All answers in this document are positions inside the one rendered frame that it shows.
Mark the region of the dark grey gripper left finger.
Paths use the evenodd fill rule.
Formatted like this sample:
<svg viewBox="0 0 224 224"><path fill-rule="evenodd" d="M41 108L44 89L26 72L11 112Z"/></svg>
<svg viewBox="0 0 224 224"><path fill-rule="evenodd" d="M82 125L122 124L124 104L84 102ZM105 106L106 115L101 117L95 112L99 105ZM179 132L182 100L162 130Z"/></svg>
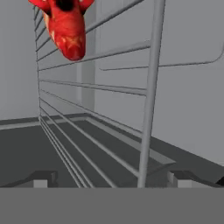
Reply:
<svg viewBox="0 0 224 224"><path fill-rule="evenodd" d="M57 171L34 171L26 178L22 178L5 185L1 185L1 188L54 188L57 186Z"/></svg>

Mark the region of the dark grey oven door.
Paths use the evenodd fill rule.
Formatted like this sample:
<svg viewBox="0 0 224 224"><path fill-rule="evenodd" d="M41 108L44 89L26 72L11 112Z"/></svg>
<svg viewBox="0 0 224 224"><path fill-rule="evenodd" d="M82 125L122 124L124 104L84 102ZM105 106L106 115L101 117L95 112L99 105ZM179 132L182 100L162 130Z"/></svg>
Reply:
<svg viewBox="0 0 224 224"><path fill-rule="evenodd" d="M57 171L57 187L135 187L141 139L86 114L0 120L0 187L35 171ZM167 172L216 183L224 166L153 137L146 185L168 187Z"/></svg>

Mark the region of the grey oven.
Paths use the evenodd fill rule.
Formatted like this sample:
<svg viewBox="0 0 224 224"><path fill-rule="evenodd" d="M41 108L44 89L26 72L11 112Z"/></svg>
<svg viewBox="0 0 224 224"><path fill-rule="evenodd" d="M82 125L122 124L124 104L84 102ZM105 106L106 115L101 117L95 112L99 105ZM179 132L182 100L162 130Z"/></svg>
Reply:
<svg viewBox="0 0 224 224"><path fill-rule="evenodd" d="M90 25L130 0L95 0ZM151 38L154 0L145 0L87 35L87 56ZM160 65L216 60L224 48L224 0L166 0ZM146 88L150 50L84 62L77 81ZM88 109L142 130L145 97L78 87ZM224 53L205 65L160 67L152 135L224 166Z"/></svg>

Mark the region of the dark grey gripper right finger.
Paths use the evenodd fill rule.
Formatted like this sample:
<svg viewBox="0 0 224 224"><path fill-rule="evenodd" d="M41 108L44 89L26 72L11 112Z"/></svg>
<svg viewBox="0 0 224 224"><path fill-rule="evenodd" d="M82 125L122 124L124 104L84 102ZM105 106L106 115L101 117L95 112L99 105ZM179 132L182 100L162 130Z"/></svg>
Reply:
<svg viewBox="0 0 224 224"><path fill-rule="evenodd" d="M224 188L224 180L213 183L197 177L190 171L168 171L168 187L173 188Z"/></svg>

